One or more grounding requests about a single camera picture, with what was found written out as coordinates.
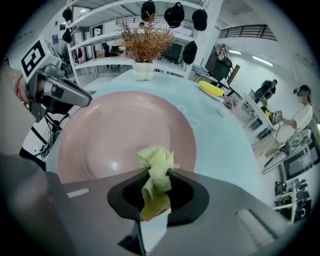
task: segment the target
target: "railing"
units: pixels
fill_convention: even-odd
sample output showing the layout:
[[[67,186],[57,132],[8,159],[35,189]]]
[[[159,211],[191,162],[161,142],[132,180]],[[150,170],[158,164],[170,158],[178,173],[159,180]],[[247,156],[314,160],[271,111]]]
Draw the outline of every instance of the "railing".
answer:
[[[272,33],[267,25],[245,25],[236,26],[220,30],[218,36],[221,38],[263,38],[277,41],[277,38]]]
[[[145,22],[140,17],[130,17],[130,18],[117,19],[115,24],[118,25],[122,21],[124,21],[126,23]],[[163,17],[158,17],[158,16],[155,17],[154,18],[154,22],[168,25],[168,23],[166,22],[165,18],[163,18]],[[192,23],[184,22],[184,21],[181,22],[180,27],[183,27],[183,28],[188,29],[188,30],[193,30],[194,29],[194,25]]]

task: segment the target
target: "pink plate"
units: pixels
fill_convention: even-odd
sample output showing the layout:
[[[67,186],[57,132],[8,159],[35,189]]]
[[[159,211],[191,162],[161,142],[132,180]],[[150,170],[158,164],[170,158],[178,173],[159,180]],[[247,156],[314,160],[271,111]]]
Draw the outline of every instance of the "pink plate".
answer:
[[[138,169],[137,152],[161,145],[174,151],[180,169],[194,172],[196,141],[185,116],[153,94],[120,91],[81,108],[60,135],[58,175],[62,183]]]

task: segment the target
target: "light blue table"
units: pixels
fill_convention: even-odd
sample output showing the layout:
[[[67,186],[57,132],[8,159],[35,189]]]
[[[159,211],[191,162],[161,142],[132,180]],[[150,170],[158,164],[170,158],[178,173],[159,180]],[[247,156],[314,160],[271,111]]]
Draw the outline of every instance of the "light blue table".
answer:
[[[133,70],[129,70],[95,86],[100,88],[94,99],[119,91],[139,91],[171,102],[193,129],[197,150],[195,171],[233,183],[262,198],[258,163],[241,125],[233,115],[222,117],[217,112],[218,101],[203,93],[196,83],[159,72],[154,73],[152,81],[136,81]],[[46,161],[49,172],[57,171],[58,145],[59,138]]]

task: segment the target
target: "ceiling light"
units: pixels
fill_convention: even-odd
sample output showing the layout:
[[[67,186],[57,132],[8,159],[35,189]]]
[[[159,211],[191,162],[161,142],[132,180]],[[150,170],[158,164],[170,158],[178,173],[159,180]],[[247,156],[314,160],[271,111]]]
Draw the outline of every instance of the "ceiling light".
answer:
[[[233,53],[233,54],[242,54],[240,51],[236,51],[236,50],[228,50],[230,53]]]
[[[267,64],[267,65],[269,65],[269,66],[271,66],[271,67],[274,66],[271,62],[266,61],[266,60],[264,60],[264,59],[262,59],[262,58],[258,58],[258,57],[256,57],[256,56],[252,56],[252,57],[253,57],[255,60],[260,61],[260,62],[263,62],[264,64]]]

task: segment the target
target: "sticker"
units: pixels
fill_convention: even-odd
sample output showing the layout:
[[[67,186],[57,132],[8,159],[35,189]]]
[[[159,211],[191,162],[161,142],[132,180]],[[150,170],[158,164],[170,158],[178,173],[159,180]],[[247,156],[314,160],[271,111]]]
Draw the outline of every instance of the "sticker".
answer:
[[[54,55],[54,56],[56,56],[57,58],[59,58],[59,55],[58,55],[58,53],[56,52],[55,48],[52,46],[52,44],[49,43],[49,42],[48,42],[47,40],[45,40],[45,39],[44,39],[44,41],[45,41],[46,45],[48,46],[48,48],[49,48],[50,52],[52,53],[52,55]]]
[[[40,41],[36,42],[32,48],[26,53],[21,60],[22,68],[26,77],[32,73],[38,63],[45,57],[44,49],[41,46]]]

